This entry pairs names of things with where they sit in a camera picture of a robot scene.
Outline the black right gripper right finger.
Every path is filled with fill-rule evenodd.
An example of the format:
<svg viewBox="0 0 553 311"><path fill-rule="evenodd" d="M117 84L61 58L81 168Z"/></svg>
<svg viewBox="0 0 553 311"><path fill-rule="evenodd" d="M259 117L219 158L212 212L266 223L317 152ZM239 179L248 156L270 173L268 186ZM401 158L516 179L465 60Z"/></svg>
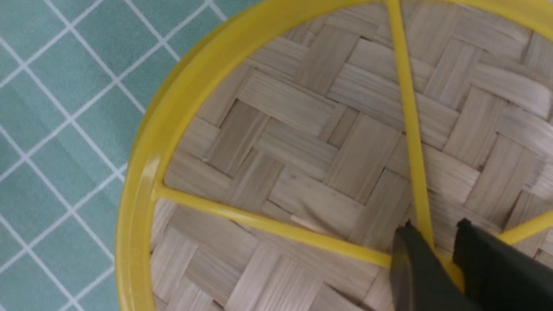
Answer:
<svg viewBox="0 0 553 311"><path fill-rule="evenodd" d="M454 263L465 295L483 311L550 311L553 273L468 220L457 224Z"/></svg>

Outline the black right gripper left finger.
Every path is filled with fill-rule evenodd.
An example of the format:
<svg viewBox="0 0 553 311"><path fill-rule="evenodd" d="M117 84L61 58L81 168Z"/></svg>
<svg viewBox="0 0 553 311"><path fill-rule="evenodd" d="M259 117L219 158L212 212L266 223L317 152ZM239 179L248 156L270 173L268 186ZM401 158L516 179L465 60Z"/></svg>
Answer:
<svg viewBox="0 0 553 311"><path fill-rule="evenodd" d="M410 221L394 232L390 285L396 311L480 310L454 285Z"/></svg>

